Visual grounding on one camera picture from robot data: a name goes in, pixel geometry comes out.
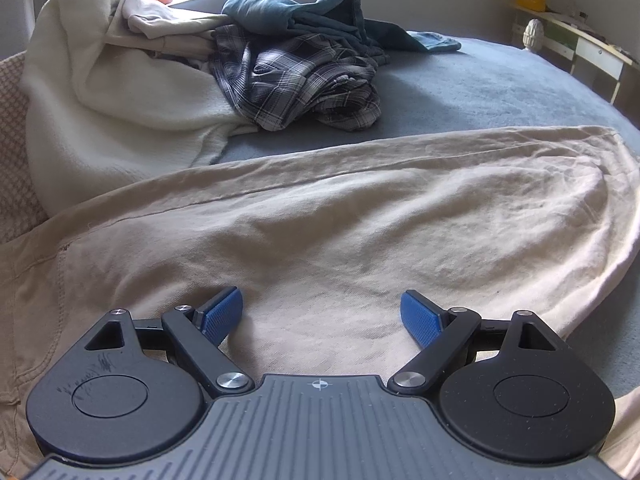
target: white ornament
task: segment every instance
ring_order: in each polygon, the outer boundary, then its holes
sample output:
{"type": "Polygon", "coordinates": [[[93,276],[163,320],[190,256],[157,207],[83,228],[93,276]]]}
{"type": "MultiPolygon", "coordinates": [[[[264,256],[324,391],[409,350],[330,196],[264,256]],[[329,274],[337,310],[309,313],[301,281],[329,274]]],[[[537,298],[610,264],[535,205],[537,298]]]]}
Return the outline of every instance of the white ornament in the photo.
{"type": "Polygon", "coordinates": [[[525,50],[539,52],[545,43],[545,27],[540,20],[531,20],[522,36],[525,50]]]}

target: gray textured surface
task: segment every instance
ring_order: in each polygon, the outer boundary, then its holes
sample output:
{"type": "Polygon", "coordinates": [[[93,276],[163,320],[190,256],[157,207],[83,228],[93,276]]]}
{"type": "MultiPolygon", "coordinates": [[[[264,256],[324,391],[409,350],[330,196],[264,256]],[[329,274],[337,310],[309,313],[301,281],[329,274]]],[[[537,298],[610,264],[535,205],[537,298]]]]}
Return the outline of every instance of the gray textured surface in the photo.
{"type": "MultiPolygon", "coordinates": [[[[386,137],[558,124],[611,126],[640,153],[640,132],[570,75],[510,46],[461,42],[456,54],[392,53],[391,64],[380,68],[374,79],[382,117],[369,130],[347,133],[301,120],[282,132],[232,138],[221,161],[386,137]]],[[[568,340],[616,397],[640,384],[639,289],[636,260],[614,293],[568,340]]]]}
{"type": "Polygon", "coordinates": [[[587,457],[567,465],[495,462],[455,440],[420,399],[376,377],[266,376],[245,396],[217,400],[198,429],[142,464],[75,470],[49,460],[30,480],[615,480],[587,457]]]}

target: triangular cutout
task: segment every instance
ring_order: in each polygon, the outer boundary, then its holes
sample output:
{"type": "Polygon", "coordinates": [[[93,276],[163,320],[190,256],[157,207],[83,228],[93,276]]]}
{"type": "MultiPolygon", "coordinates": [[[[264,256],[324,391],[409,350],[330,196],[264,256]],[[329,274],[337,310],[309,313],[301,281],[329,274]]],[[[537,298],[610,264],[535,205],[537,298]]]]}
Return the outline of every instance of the triangular cutout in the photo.
{"type": "Polygon", "coordinates": [[[86,350],[109,350],[113,348],[122,348],[123,346],[124,338],[122,336],[120,323],[117,321],[109,321],[84,348],[86,350]]]}
{"type": "Polygon", "coordinates": [[[518,346],[530,350],[553,351],[556,349],[549,340],[542,335],[538,327],[532,323],[525,323],[522,326],[522,334],[520,334],[520,343],[518,346]]]}

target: teal blanket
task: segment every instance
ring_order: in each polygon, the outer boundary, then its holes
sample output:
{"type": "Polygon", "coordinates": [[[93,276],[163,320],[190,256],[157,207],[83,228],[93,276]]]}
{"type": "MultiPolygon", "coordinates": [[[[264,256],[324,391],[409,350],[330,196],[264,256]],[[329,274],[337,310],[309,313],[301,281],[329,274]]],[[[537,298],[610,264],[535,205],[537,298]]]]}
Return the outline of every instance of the teal blanket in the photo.
{"type": "Polygon", "coordinates": [[[228,0],[223,14],[241,27],[265,36],[323,34],[379,64],[388,61],[384,50],[450,52],[460,43],[435,32],[407,32],[394,23],[366,20],[360,0],[228,0]]]}

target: plaid shirt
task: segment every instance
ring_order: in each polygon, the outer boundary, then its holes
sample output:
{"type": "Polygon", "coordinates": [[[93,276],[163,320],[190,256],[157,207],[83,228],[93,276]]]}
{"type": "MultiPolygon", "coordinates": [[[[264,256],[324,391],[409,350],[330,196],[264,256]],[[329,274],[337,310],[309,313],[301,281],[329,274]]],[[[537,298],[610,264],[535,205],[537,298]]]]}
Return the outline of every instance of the plaid shirt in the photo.
{"type": "Polygon", "coordinates": [[[286,128],[306,113],[341,130],[368,128],[380,117],[371,84],[378,64],[322,36],[258,36],[219,27],[210,60],[226,98],[265,130],[286,128]]]}

